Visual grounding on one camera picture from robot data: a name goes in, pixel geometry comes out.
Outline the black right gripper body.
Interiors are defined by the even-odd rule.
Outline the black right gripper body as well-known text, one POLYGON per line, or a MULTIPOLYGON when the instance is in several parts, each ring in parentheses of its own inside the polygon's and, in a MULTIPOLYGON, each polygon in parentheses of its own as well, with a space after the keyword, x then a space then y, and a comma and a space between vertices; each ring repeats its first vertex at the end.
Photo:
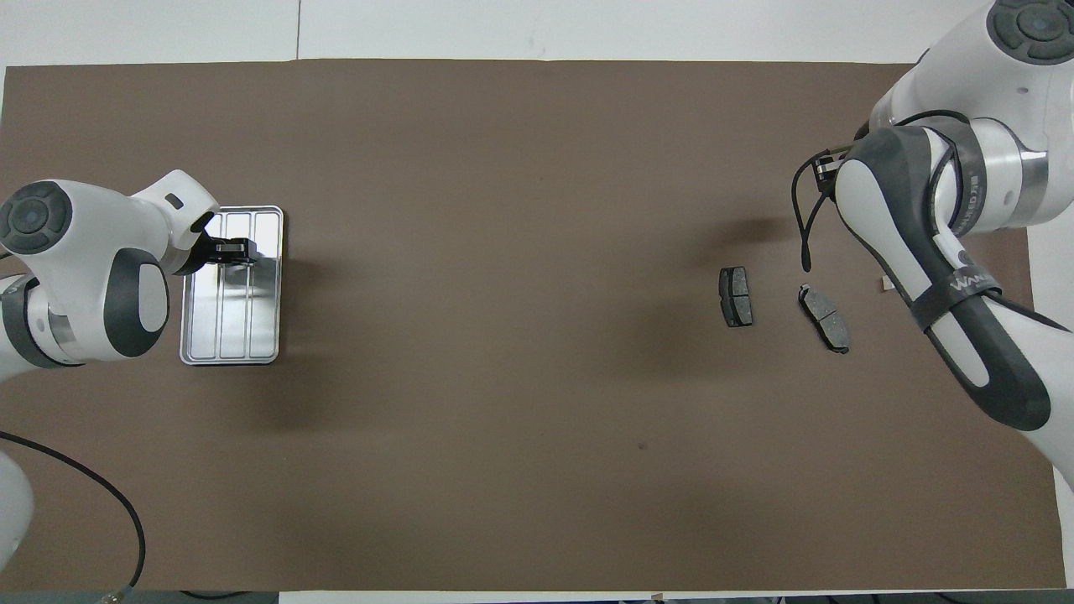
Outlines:
POLYGON ((830 183, 837 177, 841 164, 847 159, 850 148, 825 149, 812 158, 812 173, 816 183, 830 183))

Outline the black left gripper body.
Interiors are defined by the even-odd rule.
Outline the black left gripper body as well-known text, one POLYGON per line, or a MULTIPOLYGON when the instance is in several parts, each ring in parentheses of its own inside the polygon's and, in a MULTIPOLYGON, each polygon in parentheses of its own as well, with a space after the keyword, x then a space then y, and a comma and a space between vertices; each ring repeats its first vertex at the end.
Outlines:
POLYGON ((216 213, 214 211, 205 211, 191 225, 191 230, 198 238, 195 238, 195 243, 193 243, 192 248, 188 253, 187 260, 185 260, 185 274, 187 275, 198 272, 200 268, 207 263, 212 263, 215 256, 217 256, 218 238, 211 236, 211 233, 206 230, 208 225, 211 225, 211 219, 215 216, 216 213))

